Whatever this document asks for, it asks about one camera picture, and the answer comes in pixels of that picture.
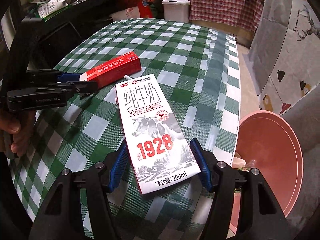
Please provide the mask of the person left hand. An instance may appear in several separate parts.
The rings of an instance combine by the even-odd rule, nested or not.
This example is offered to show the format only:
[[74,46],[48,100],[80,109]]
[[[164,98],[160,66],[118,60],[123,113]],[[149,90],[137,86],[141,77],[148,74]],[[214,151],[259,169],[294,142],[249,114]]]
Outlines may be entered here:
[[29,147],[29,142],[34,130],[36,111],[23,112],[22,116],[16,119],[12,114],[1,109],[1,152],[6,150],[4,132],[12,135],[12,142],[9,148],[19,157],[24,155]]

